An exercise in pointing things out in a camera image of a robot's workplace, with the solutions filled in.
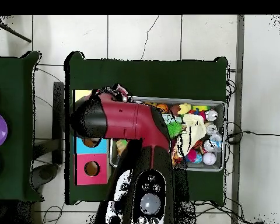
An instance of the shape sorter box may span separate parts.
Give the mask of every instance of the shape sorter box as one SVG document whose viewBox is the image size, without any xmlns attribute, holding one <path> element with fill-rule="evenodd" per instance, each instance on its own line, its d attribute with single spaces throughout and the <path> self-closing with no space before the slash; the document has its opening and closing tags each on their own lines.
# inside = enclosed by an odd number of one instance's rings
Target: shape sorter box
<svg viewBox="0 0 280 224">
<path fill-rule="evenodd" d="M 90 94 L 91 90 L 74 90 L 73 100 L 77 102 L 82 97 Z M 74 174 L 76 174 L 75 184 L 77 186 L 107 184 L 111 174 L 108 157 L 108 140 L 101 139 L 100 143 L 94 148 L 84 145 L 83 141 L 78 137 L 74 137 L 73 141 L 75 143 L 75 155 L 73 159 L 73 169 Z M 85 165 L 88 162 L 95 162 L 98 165 L 98 173 L 95 176 L 86 174 Z"/>
</svg>

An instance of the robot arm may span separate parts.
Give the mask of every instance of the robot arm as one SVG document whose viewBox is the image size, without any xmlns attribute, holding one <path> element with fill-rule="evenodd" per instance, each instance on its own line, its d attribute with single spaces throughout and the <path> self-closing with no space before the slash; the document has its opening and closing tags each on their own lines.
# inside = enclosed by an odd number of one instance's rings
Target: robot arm
<svg viewBox="0 0 280 224">
<path fill-rule="evenodd" d="M 98 90 L 71 114 L 71 127 L 81 137 L 134 140 L 122 153 L 110 183 L 109 202 L 101 203 L 98 214 L 120 212 L 121 224 L 173 224 L 166 124 L 157 108 L 120 101 L 124 97 L 118 90 Z M 125 203 L 120 205 L 121 198 Z M 108 224 L 108 217 L 99 219 L 96 222 Z"/>
</svg>

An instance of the can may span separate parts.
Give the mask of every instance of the can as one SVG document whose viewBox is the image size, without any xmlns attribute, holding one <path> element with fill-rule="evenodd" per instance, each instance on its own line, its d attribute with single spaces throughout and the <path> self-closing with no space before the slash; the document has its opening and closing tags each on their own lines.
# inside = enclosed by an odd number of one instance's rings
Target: can
<svg viewBox="0 0 280 224">
<path fill-rule="evenodd" d="M 205 112 L 205 117 L 207 121 L 215 121 L 218 117 L 218 113 L 211 109 Z"/>
<path fill-rule="evenodd" d="M 210 140 L 205 140 L 201 147 L 203 153 L 214 152 L 216 150 L 216 146 Z"/>
<path fill-rule="evenodd" d="M 220 133 L 214 133 L 209 138 L 212 145 L 215 146 L 215 151 L 220 152 L 222 148 L 222 136 Z"/>
<path fill-rule="evenodd" d="M 206 134 L 208 135 L 212 135 L 218 131 L 217 126 L 212 122 L 205 123 L 205 128 L 206 128 Z"/>
</svg>

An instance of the dark green tablecloth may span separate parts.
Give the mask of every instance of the dark green tablecloth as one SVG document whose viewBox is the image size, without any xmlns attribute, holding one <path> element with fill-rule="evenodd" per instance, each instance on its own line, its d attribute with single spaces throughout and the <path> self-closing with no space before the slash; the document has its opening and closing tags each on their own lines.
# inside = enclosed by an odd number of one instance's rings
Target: dark green tablecloth
<svg viewBox="0 0 280 224">
<path fill-rule="evenodd" d="M 30 186 L 32 160 L 33 67 L 37 51 L 22 58 L 0 57 L 0 115 L 8 125 L 8 137 L 0 146 L 0 200 L 39 201 Z"/>
<path fill-rule="evenodd" d="M 69 54 L 65 61 L 66 88 L 100 89 L 119 83 L 134 96 L 197 100 L 226 100 L 226 58 L 214 61 L 120 61 L 83 59 L 81 53 Z M 69 164 L 73 164 L 72 142 Z M 190 200 L 214 200 L 223 204 L 223 170 L 188 171 Z M 69 202 L 102 201 L 109 185 L 74 185 L 74 171 L 69 169 Z"/>
</svg>

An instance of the pink box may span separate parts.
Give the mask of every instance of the pink box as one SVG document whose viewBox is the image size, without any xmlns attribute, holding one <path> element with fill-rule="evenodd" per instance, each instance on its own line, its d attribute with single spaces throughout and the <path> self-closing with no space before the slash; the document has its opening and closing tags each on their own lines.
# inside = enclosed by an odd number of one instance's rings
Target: pink box
<svg viewBox="0 0 280 224">
<path fill-rule="evenodd" d="M 99 165 L 100 170 L 96 176 L 89 176 L 85 173 L 85 164 L 87 164 L 87 162 L 96 162 Z M 107 183 L 107 154 L 77 155 L 77 186 Z"/>
</svg>

